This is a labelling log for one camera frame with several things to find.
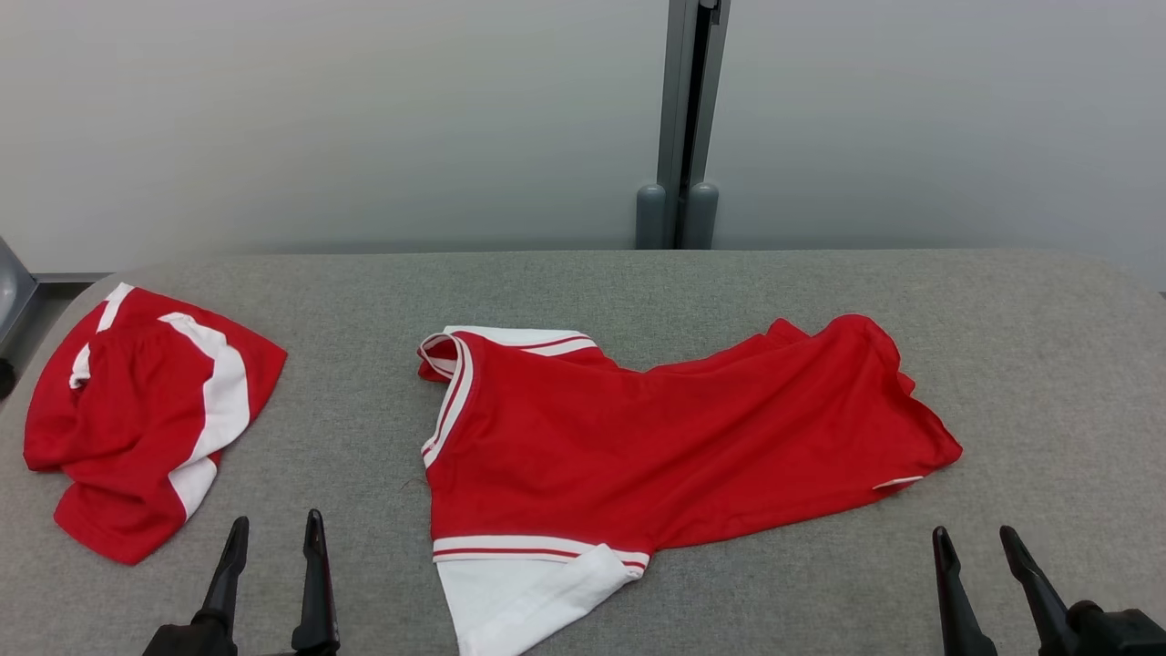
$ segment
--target white wall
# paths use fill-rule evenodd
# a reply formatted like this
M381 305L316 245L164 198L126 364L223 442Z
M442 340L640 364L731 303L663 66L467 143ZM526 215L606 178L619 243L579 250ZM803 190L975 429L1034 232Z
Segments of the white wall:
M733 0L716 247L1053 246L1166 289L1166 3Z
M3 0L0 235L37 273L630 247L667 5Z

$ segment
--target red and white garment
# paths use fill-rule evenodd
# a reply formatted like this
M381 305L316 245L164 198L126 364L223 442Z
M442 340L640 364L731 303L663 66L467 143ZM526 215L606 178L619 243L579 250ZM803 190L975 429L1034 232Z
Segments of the red and white garment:
M57 524L119 563L149 556L202 503L286 358L217 313L119 284L49 359L28 408L28 468L73 480Z
M419 354L449 383L422 459L463 655L525 651L661 549L873 503L962 453L864 316L646 373L571 331L450 325Z

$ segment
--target black object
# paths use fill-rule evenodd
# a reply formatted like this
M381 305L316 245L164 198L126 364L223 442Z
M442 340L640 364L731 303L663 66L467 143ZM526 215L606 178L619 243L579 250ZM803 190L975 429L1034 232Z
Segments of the black object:
M1016 529L1000 527L1000 543L1012 577L1024 586L1040 636L1039 656L1166 656L1166 630L1142 611L1105 613L1093 601L1080 601L1066 609ZM947 529L935 528L932 548L943 653L947 656L997 656L996 646L979 630L960 583L960 559Z
M159 628L142 656L238 656L239 649L232 641L234 600L239 574L247 565L248 530L246 517L234 521L203 607L187 626L166 625ZM275 656L335 656L339 653L340 639L332 605L324 519L316 509L308 513L303 555L308 559L308 569L303 578L300 626L292 633L292 649L295 651Z
M14 389L16 389L16 369L10 362L0 358L0 401L8 398Z

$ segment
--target gray fabric surface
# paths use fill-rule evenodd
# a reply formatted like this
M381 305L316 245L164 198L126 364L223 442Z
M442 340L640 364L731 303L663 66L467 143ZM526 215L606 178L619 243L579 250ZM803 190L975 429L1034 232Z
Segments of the gray fabric surface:
M222 312L290 354L203 507L136 567L58 530L66 479L21 458L35 373L119 280ZM662 552L533 653L940 654L929 532L941 523L1002 655L1038 646L1002 523L1068 602L1166 622L1166 303L1105 264L1031 251L279 255L117 275L54 327L0 415L0 644L139 654L159 625L197 609L245 514L236 637L245 655L285 649L317 507L343 653L454 654L420 458L443 389L415 376L422 338L447 323L574 327L646 368L729 347L777 316L813 332L851 311L895 339L963 459L876 506Z

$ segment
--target gray floor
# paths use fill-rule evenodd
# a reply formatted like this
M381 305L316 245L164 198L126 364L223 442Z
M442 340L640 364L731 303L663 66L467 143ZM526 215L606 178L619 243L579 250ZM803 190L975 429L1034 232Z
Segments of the gray floor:
M86 287L87 282L52 282L36 288L20 320L13 326L3 344L0 344L0 358L12 364L17 379L33 360L33 354L41 346L41 340L48 334L49 327L52 327L61 312ZM5 402L0 401L0 409L3 404Z

